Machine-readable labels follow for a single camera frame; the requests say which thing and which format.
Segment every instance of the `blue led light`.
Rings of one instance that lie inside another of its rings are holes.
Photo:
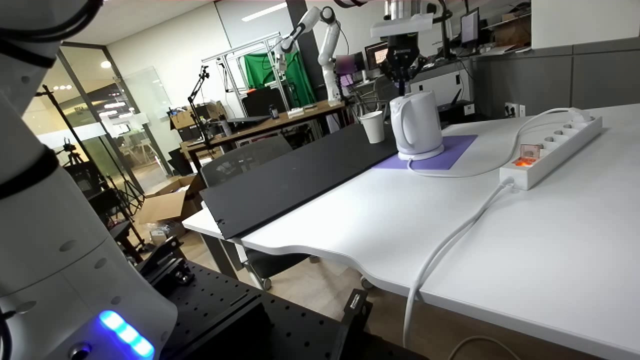
[[[128,344],[140,357],[152,357],[154,347],[133,326],[129,325],[118,313],[107,310],[98,316],[102,324],[112,330],[124,343]]]

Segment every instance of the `white power cord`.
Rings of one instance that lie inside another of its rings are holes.
[[[521,360],[516,353],[514,353],[510,348],[507,347],[507,345],[499,342],[498,340],[494,339],[494,338],[490,338],[488,336],[482,336],[482,335],[476,335],[476,336],[470,336],[464,340],[462,340],[451,352],[451,355],[449,355],[449,360],[453,360],[453,358],[456,356],[456,354],[458,353],[458,351],[460,351],[460,349],[462,348],[462,346],[464,346],[467,343],[470,343],[471,341],[474,340],[486,340],[486,341],[491,341],[492,343],[496,343],[500,346],[503,347],[504,350],[507,350],[509,352],[509,354],[511,354],[511,356],[513,356],[514,359],[516,360]]]
[[[404,347],[407,347],[409,344],[409,328],[411,326],[413,300],[415,299],[415,294],[417,293],[418,289],[422,286],[422,283],[423,283],[422,276],[424,276],[424,273],[432,264],[433,260],[436,258],[438,253],[440,253],[440,251],[444,247],[446,247],[451,242],[451,240],[453,240],[453,238],[456,237],[458,233],[464,230],[467,226],[476,222],[482,216],[484,211],[489,208],[489,205],[491,204],[491,201],[493,200],[493,198],[495,198],[502,191],[502,189],[504,189],[509,184],[513,184],[512,177],[508,177],[505,180],[503,180],[503,182],[498,184],[498,186],[491,193],[491,195],[489,195],[489,197],[485,200],[485,202],[478,209],[478,211],[476,211],[476,213],[474,213],[470,218],[466,219],[466,221],[460,224],[460,226],[458,226],[450,235],[444,238],[444,240],[442,240],[438,244],[438,246],[431,252],[429,257],[427,258],[427,261],[425,261],[422,267],[420,268],[420,271],[418,272],[418,276],[416,276],[415,281],[413,282],[413,285],[409,289],[409,296],[406,299],[406,310],[404,312],[404,328],[403,328],[403,346]]]
[[[574,114],[573,117],[573,121],[576,120],[580,120],[582,118],[584,118],[585,116],[589,116],[588,113],[580,110],[580,109],[576,109],[576,108],[555,108],[555,109],[551,109],[551,110],[547,110],[544,111],[534,117],[532,117],[531,119],[525,121],[524,124],[522,124],[522,126],[520,126],[520,129],[518,129],[518,131],[516,132],[516,135],[513,137],[513,146],[511,147],[511,151],[509,151],[509,154],[507,155],[506,159],[500,163],[500,165],[490,168],[488,170],[484,170],[481,172],[477,172],[477,173],[472,173],[472,174],[463,174],[463,175],[450,175],[450,174],[433,174],[433,173],[428,173],[428,172],[418,172],[416,171],[414,168],[411,167],[411,163],[413,162],[413,158],[410,158],[409,161],[406,163],[406,168],[411,170],[412,172],[416,173],[417,175],[420,176],[427,176],[427,177],[470,177],[470,176],[477,176],[477,175],[481,175],[481,174],[485,174],[489,171],[493,171],[501,166],[503,166],[504,164],[508,163],[509,161],[511,161],[511,158],[513,157],[513,153],[518,149],[518,139],[520,138],[520,132],[522,131],[522,129],[524,129],[525,126],[529,125],[533,120],[536,120],[537,118],[543,116],[543,115],[547,115],[549,113],[555,113],[555,112],[559,112],[559,111],[569,111],[571,113]]]

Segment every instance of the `kettle base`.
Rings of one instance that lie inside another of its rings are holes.
[[[413,159],[413,161],[418,161],[418,160],[429,159],[436,155],[440,155],[443,151],[444,151],[444,145],[440,144],[440,146],[438,146],[437,148],[431,151],[421,152],[420,154],[405,154],[403,152],[398,152],[398,158],[400,160],[405,160],[405,161],[409,161],[410,159]]]

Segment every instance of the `white desk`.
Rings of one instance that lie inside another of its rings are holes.
[[[640,359],[640,104],[591,113],[604,117],[603,133],[532,190],[498,196],[440,261],[424,301],[596,356]],[[502,159],[522,121],[446,129],[479,134],[451,171]],[[329,258],[406,295],[431,249],[497,183],[497,171],[442,179],[370,169],[234,241]],[[183,224],[220,236],[208,211]]]

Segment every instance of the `wooden table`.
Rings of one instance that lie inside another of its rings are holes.
[[[280,113],[280,117],[277,119],[267,119],[259,125],[253,126],[249,129],[238,131],[236,133],[233,133],[231,136],[209,139],[209,145],[213,148],[228,143],[234,143],[236,141],[255,135],[268,133],[273,130],[282,129],[283,127],[299,124],[301,122],[309,121],[310,119],[316,119],[331,114],[338,115],[338,123],[341,127],[346,125],[347,108],[344,103],[340,102],[336,105],[331,106],[329,105],[329,102],[327,100],[324,100],[317,102],[316,104],[317,106],[315,108],[305,109],[305,112],[302,115],[297,115],[289,118],[286,112]],[[191,143],[193,142],[182,142],[180,143],[180,147],[182,148],[183,153],[186,152],[187,154],[189,154],[189,157],[191,158],[191,161],[193,162],[196,170],[200,170],[202,165],[200,164],[197,153],[200,151],[204,151],[207,147],[203,142],[196,143],[194,145],[190,145]]]

